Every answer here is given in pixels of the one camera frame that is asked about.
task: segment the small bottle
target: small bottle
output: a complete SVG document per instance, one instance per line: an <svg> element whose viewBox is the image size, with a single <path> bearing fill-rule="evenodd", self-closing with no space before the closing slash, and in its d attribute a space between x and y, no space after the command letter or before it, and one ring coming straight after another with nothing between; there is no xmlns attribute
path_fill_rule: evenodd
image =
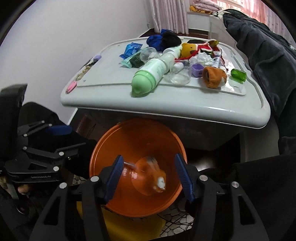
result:
<svg viewBox="0 0 296 241"><path fill-rule="evenodd" d="M163 51L163 54L165 54L167 52L175 52L174 55L176 56L176 58L180 58L182 48L183 48L182 45L179 45L179 46L176 46L176 47L167 48L167 49L165 49Z"/></svg>
<svg viewBox="0 0 296 241"><path fill-rule="evenodd" d="M234 77L242 82L246 81L247 73L245 71L241 71L239 69L232 69L230 73L231 73L232 77Z"/></svg>
<svg viewBox="0 0 296 241"><path fill-rule="evenodd" d="M141 96L153 90L163 75L167 73L176 58L174 52L167 52L159 58L149 60L139 69L131 82L132 95Z"/></svg>

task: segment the orange plastic bowl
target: orange plastic bowl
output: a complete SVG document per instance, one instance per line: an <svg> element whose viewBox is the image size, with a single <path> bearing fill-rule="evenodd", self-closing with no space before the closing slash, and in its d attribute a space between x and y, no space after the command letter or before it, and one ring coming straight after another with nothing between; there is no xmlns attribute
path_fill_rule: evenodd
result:
<svg viewBox="0 0 296 241"><path fill-rule="evenodd" d="M184 146L178 136L163 124L148 119L131 119L108 130L96 145L90 162L90 176L112 165L117 155L135 164L146 156L156 158L166 173L166 190L151 196L137 191L131 181L131 170L124 168L113 199L107 207L127 217L146 217L168 208L182 190L174 158L181 153L187 162Z"/></svg>

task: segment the purple container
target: purple container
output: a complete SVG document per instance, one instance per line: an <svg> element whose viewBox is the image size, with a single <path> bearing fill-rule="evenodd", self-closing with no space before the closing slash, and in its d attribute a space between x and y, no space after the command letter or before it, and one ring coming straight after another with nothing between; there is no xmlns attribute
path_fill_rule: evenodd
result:
<svg viewBox="0 0 296 241"><path fill-rule="evenodd" d="M193 64L192 65L192 75L194 77L201 77L203 69L204 69L204 67L201 64Z"/></svg>

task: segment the clear plastic cup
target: clear plastic cup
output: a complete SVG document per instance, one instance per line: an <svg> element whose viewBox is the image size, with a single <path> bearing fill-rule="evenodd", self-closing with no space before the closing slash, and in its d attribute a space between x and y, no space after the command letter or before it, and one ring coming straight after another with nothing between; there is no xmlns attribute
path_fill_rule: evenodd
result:
<svg viewBox="0 0 296 241"><path fill-rule="evenodd" d="M188 60L175 60L170 67L170 81L176 85L187 85L191 73L192 66Z"/></svg>
<svg viewBox="0 0 296 241"><path fill-rule="evenodd" d="M160 54L153 47L147 47L141 50L140 60L144 63L148 62L150 59L159 58Z"/></svg>

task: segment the purple eraser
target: purple eraser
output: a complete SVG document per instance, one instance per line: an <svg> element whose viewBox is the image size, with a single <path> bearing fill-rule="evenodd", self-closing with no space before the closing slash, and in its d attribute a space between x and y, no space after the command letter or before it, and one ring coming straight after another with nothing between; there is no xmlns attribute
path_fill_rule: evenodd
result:
<svg viewBox="0 0 296 241"><path fill-rule="evenodd" d="M192 75L194 77L201 77L203 69L204 69L204 67L201 64L193 64L192 65Z"/></svg>
<svg viewBox="0 0 296 241"><path fill-rule="evenodd" d="M94 62L97 62L99 61L100 59L102 58L102 56L99 54L99 55L96 55L94 56Z"/></svg>

